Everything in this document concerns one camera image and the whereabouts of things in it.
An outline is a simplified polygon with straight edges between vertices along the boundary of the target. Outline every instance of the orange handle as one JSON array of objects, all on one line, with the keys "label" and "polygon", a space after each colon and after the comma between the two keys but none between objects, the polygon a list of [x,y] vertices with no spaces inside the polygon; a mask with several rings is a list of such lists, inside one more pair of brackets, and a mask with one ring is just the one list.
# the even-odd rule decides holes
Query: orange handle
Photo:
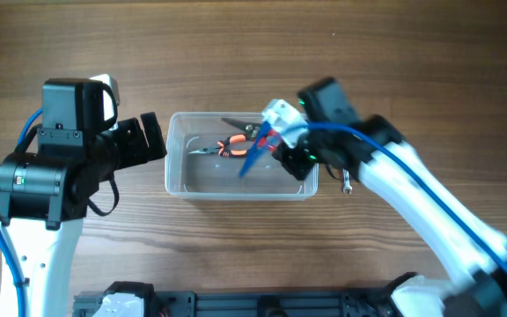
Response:
[{"label": "orange handle", "polygon": [[238,134],[235,136],[228,136],[225,140],[218,141],[218,146],[220,146],[218,155],[223,158],[245,158],[247,150],[230,150],[226,149],[226,147],[230,144],[245,142],[246,140],[247,137],[245,134]]}]

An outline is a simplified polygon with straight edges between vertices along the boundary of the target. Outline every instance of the clear plastic container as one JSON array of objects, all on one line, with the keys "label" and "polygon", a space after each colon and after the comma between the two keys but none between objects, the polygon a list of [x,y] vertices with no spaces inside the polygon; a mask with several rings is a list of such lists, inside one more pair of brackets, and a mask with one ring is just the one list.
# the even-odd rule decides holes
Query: clear plastic container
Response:
[{"label": "clear plastic container", "polygon": [[[318,189],[318,165],[305,181],[297,181],[281,163],[266,154],[238,177],[244,158],[223,158],[216,154],[191,154],[242,131],[221,118],[260,122],[256,113],[177,113],[172,116],[167,135],[165,190],[185,199],[208,200],[304,200]],[[251,142],[233,144],[243,150]]]}]

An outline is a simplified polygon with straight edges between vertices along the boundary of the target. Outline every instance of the wooden table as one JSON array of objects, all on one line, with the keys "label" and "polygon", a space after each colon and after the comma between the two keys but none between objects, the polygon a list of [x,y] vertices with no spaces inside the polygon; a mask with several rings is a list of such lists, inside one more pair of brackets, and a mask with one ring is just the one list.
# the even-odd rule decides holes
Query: wooden table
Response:
[{"label": "wooden table", "polygon": [[[0,162],[47,78],[99,73],[118,79],[122,119],[155,111],[164,133],[178,111],[261,111],[335,76],[362,116],[391,121],[465,205],[507,234],[505,1],[1,5]],[[343,195],[325,172],[305,202],[246,208],[169,196],[163,161],[117,181],[117,210],[85,220],[71,297],[116,280],[248,291],[445,276],[386,203],[361,186]]]}]

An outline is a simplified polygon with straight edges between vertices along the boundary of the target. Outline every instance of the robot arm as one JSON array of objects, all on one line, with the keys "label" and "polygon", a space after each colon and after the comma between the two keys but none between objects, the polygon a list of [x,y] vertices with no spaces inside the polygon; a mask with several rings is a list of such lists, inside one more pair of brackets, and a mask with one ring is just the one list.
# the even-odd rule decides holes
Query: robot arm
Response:
[{"label": "robot arm", "polygon": [[[504,311],[506,268],[498,268],[494,258],[475,243],[471,233],[465,232],[463,225],[450,217],[440,203],[452,210],[504,266],[507,237],[483,223],[443,187],[400,132],[384,118],[374,116],[361,121],[334,79],[325,78],[308,86],[298,97],[311,124],[294,125],[290,118],[298,118],[298,111],[288,104],[276,107],[283,100],[272,101],[263,111],[264,121],[282,133],[284,141],[274,152],[274,158],[298,180],[303,180],[318,163],[349,171],[404,217],[431,247],[451,279],[450,283],[432,283],[418,276],[400,285],[393,292],[400,313],[406,317],[484,316]],[[305,133],[299,135],[299,128]],[[390,151],[399,163],[414,171],[422,185],[371,143]],[[434,201],[423,186],[431,189],[439,201]]]},{"label": "robot arm", "polygon": [[[108,75],[45,83],[42,125],[0,165],[0,231],[11,251],[2,265],[0,316],[18,315],[8,262],[19,268],[24,316],[64,316],[87,208],[108,214],[91,195],[109,181],[115,206],[114,171],[166,155],[155,114],[141,115],[142,131],[136,118],[116,121],[118,105],[116,82]],[[27,153],[35,136],[39,151]]]}]

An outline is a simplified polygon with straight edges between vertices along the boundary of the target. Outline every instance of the wood grain surface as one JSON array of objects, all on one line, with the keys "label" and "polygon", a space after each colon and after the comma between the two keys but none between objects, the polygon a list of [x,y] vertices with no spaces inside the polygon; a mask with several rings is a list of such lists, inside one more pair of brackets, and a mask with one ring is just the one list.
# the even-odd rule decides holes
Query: wood grain surface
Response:
[{"label": "wood grain surface", "polygon": [[[0,162],[46,79],[100,73],[118,79],[120,117],[155,111],[164,137],[178,111],[261,111],[335,76],[507,234],[507,1],[0,5]],[[248,291],[445,276],[386,203],[358,185],[345,196],[326,173],[297,203],[182,201],[165,192],[163,161],[117,182],[114,213],[85,220],[71,297],[116,280]]]}]

